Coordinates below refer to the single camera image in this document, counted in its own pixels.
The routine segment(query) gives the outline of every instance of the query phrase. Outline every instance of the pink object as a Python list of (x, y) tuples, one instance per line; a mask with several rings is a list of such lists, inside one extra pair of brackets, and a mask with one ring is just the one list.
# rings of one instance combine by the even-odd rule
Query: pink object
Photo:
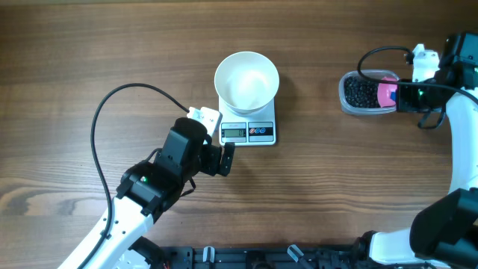
[[(382, 78), (382, 80), (386, 81), (397, 81), (395, 78)], [(395, 101), (391, 99), (391, 93), (397, 91), (397, 85), (393, 84), (379, 84), (379, 90), (376, 93), (376, 98), (379, 100), (379, 105), (381, 108), (387, 108), (391, 106), (395, 106)]]

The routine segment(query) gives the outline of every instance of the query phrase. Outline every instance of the plastic container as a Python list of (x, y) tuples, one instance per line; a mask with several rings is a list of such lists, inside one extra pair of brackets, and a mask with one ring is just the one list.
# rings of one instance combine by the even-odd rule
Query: plastic container
[[(392, 71), (388, 71), (388, 70), (362, 70), (362, 72), (365, 75), (370, 76), (371, 78), (382, 79), (384, 77), (393, 77), (393, 78), (396, 78), (397, 80), (400, 79), (397, 74), (395, 74)], [(397, 110), (396, 107), (390, 107), (390, 108), (356, 108), (356, 107), (351, 106), (345, 99), (345, 88), (344, 88), (344, 82), (349, 77), (360, 77), (360, 75), (357, 71), (348, 72), (347, 74), (345, 74), (342, 77), (342, 79), (338, 83), (338, 97), (341, 100), (342, 111), (343, 112), (345, 112), (347, 114), (352, 114), (352, 115), (377, 115), (377, 114), (391, 113), (391, 112), (395, 112)]]

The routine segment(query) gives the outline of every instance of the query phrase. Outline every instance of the wooden table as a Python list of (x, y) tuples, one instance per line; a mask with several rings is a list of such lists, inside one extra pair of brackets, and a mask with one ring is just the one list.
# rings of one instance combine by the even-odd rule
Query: wooden table
[[(338, 81), (368, 50), (441, 51), (476, 30), (476, 1), (217, 1), (0, 7), (0, 268), (55, 268), (106, 209), (90, 151), (96, 106), (144, 82), (217, 108), (214, 71), (238, 51), (279, 70), (279, 142), (238, 148), (227, 178), (195, 177), (146, 236), (160, 246), (348, 243), (410, 226), (447, 193), (450, 130), (419, 117), (351, 117)], [(367, 68), (411, 76), (399, 52)], [(114, 96), (96, 145), (111, 189), (185, 114), (145, 89)]]

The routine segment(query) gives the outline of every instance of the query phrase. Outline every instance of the scale display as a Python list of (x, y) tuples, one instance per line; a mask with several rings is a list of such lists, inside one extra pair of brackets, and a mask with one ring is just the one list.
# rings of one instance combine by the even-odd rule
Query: scale display
[(224, 130), (224, 137), (245, 137), (243, 129)]

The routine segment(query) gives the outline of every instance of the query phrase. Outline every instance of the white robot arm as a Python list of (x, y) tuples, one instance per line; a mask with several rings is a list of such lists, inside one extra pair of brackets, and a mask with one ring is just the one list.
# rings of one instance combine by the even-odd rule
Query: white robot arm
[[(414, 50), (413, 82), (437, 82), (437, 78), (448, 80), (454, 87), (478, 97), (478, 69), (474, 60), (478, 56), (476, 41), (477, 35), (470, 33), (450, 37), (444, 52), (446, 55), (442, 56), (440, 63), (443, 71), (439, 71), (438, 53), (425, 50), (419, 44)], [(422, 211), (412, 228), (374, 234), (369, 257), (377, 263), (429, 262), (435, 266), (465, 268), (474, 268), (478, 264), (477, 227), (473, 225), (478, 215), (477, 211), (469, 209), (478, 205), (478, 104), (469, 96), (455, 93), (446, 102), (446, 114), (450, 119), (453, 151), (449, 195)], [(423, 259), (430, 257), (444, 262)]]
[[(188, 193), (181, 194), (186, 181), (191, 181), (195, 188), (191, 176), (199, 171), (211, 176), (217, 173), (227, 176), (231, 169), (234, 144), (225, 145), (222, 160), (221, 147), (211, 145), (211, 137), (220, 120), (219, 111), (189, 108), (187, 118), (176, 120), (163, 148), (156, 149), (146, 160), (125, 172), (117, 188), (118, 194), (112, 199), (112, 212), (105, 211), (59, 268), (151, 268), (154, 257), (148, 259), (131, 246), (180, 196)], [(154, 163), (150, 163), (155, 153)], [(87, 259), (102, 239), (109, 214), (109, 233), (94, 255)]]

